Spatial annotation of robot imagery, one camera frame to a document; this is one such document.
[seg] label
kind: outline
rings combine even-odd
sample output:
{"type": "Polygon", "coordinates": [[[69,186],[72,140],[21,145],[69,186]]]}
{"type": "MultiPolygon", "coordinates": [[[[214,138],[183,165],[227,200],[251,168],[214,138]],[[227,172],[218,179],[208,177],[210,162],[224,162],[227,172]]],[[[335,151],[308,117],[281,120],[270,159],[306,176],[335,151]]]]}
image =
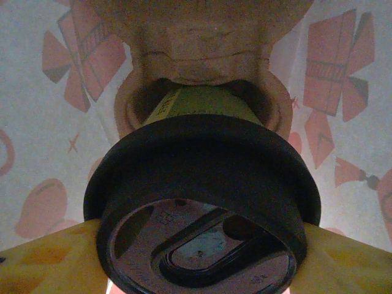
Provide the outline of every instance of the label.
{"type": "Polygon", "coordinates": [[[225,115],[262,126],[245,101],[216,86],[189,86],[170,91],[144,125],[181,115],[225,115]]]}

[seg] red x mark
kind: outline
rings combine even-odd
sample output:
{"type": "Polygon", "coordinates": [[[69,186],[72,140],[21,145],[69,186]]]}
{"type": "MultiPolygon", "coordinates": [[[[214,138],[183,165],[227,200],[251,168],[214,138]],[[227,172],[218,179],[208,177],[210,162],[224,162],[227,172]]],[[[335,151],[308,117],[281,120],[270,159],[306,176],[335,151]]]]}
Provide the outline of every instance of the red x mark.
{"type": "Polygon", "coordinates": [[[292,104],[293,104],[293,108],[298,108],[300,109],[300,106],[298,105],[298,98],[294,97],[293,99],[291,99],[292,104]]]}
{"type": "Polygon", "coordinates": [[[72,141],[68,139],[68,141],[69,141],[68,153],[70,153],[72,149],[75,150],[76,153],[78,152],[78,149],[76,149],[75,144],[76,144],[76,141],[78,140],[79,135],[80,135],[80,132],[77,133],[77,135],[75,136],[75,138],[73,138],[72,141]]]}

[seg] wrapping paper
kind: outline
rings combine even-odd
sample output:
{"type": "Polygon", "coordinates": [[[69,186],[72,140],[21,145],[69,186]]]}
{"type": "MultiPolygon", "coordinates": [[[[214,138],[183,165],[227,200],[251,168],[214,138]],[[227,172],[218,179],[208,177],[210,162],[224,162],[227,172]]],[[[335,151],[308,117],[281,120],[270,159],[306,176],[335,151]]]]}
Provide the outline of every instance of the wrapping paper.
{"type": "MultiPolygon", "coordinates": [[[[392,251],[392,6],[321,1],[274,46],[320,226],[392,251]]],[[[81,0],[0,1],[0,250],[83,221],[131,48],[81,0]]],[[[113,287],[112,293],[120,293],[113,287]]]]}

